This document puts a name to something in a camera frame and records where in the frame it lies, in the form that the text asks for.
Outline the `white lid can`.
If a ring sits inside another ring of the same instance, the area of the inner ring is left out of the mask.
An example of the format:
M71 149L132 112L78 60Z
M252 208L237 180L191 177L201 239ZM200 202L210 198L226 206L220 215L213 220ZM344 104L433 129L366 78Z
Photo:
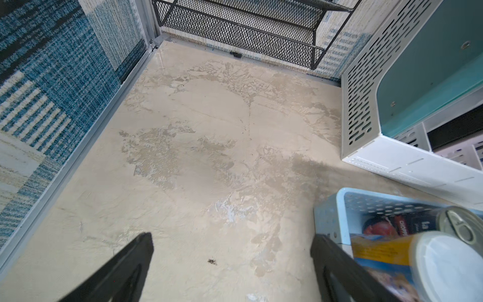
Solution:
M454 236L350 239L354 260L400 301L482 301L482 256Z

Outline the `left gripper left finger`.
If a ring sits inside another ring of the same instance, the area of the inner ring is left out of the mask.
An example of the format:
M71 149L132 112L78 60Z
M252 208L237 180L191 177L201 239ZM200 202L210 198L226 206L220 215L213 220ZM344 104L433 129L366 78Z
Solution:
M152 234L140 233L61 301L139 301L153 252Z

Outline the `light blue plastic basket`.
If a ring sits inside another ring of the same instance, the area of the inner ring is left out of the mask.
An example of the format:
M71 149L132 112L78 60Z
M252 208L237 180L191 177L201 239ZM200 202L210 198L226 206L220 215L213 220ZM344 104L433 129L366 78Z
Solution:
M371 218L446 207L449 206L346 187L315 206L315 229L337 244L350 245L351 235L363 234L363 226ZM481 212L470 211L482 217Z

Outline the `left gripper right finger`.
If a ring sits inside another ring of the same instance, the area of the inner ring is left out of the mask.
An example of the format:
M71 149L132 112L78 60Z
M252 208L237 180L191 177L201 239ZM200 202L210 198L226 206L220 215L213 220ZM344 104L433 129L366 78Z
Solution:
M340 301L337 284L354 301L398 300L326 235L313 237L310 255L323 301Z

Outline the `silver top dark can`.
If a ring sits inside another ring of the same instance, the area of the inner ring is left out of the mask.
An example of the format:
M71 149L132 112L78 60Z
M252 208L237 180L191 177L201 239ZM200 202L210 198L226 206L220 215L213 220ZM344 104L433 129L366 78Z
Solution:
M390 237L429 231L456 237L482 254L482 217L458 206L371 218L363 226L365 235Z

